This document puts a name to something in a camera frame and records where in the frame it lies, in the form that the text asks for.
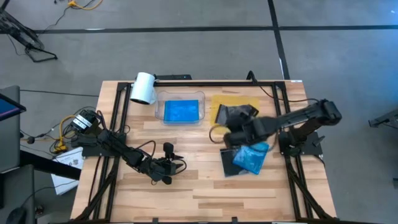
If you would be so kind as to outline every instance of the clear plastic bin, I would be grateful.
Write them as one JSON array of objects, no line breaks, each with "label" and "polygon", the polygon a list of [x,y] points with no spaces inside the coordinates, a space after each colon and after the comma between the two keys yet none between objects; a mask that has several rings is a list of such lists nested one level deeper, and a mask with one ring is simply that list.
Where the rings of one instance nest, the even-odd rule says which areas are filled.
[{"label": "clear plastic bin", "polygon": [[157,94],[155,117],[166,125],[199,125],[205,117],[205,94],[161,91]]}]

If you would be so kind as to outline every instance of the table leg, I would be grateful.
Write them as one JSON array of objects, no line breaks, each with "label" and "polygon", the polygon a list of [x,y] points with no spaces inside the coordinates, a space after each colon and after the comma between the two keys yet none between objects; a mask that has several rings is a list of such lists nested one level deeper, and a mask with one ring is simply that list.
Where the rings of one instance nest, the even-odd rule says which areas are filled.
[{"label": "table leg", "polygon": [[46,159],[40,156],[36,156],[35,154],[20,151],[20,163],[19,165],[22,167],[27,164],[32,164],[35,169],[48,172],[51,174],[59,175],[66,178],[71,178],[74,180],[79,180],[80,178],[80,169],[74,168],[72,166],[68,166],[62,164],[60,162],[55,162],[50,159]]}]

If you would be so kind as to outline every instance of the blue screen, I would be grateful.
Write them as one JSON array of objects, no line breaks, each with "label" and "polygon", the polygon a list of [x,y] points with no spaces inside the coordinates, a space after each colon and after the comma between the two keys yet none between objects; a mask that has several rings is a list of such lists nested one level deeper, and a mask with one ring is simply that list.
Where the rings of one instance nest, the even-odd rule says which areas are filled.
[{"label": "blue screen", "polygon": [[10,114],[19,113],[21,109],[8,103],[7,101],[0,99],[0,119]]}]

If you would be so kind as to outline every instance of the gray floor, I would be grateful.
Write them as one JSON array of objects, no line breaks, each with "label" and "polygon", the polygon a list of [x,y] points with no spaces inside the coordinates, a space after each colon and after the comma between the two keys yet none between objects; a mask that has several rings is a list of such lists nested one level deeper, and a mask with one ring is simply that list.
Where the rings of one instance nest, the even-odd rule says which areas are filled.
[{"label": "gray floor", "polygon": [[[62,14],[65,1],[11,0],[7,11],[33,29],[44,29]],[[280,26],[398,24],[397,1],[277,0]],[[94,11],[68,10],[56,29],[270,26],[266,0],[105,0]],[[368,119],[398,108],[398,30],[283,31],[291,79],[303,80],[307,95],[333,100],[342,122],[322,128],[326,171],[337,214],[344,220],[396,223],[397,130],[369,128]],[[32,63],[18,57],[0,35],[0,88],[98,94],[103,80],[133,79],[137,72],[189,73],[194,79],[281,79],[272,31],[141,34],[44,34],[58,61]],[[96,98],[26,93],[22,129],[39,134]],[[34,144],[47,150],[48,144]],[[48,157],[40,152],[33,152]],[[36,172],[36,188],[51,185]],[[74,191],[38,194],[47,209],[39,223],[68,219]]]}]

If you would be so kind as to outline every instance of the white paper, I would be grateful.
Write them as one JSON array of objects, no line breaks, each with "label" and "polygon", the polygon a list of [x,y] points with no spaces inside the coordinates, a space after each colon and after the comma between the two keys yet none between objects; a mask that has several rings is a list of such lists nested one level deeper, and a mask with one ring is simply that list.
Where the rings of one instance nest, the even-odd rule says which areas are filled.
[{"label": "white paper", "polygon": [[[82,169],[83,168],[83,157],[81,156],[83,148],[78,147],[76,149],[73,149],[71,151],[68,151],[66,153],[63,153],[59,156],[56,157],[53,161],[55,162],[61,162],[66,165],[70,165],[72,167]],[[65,184],[59,187],[55,188],[55,192],[57,195],[64,194],[65,192],[68,192],[70,189],[76,187],[79,184],[79,181],[76,180],[74,181],[73,179],[69,179],[66,177],[60,177],[55,174],[51,174],[52,182],[54,183],[54,186],[58,186],[60,184]]]}]

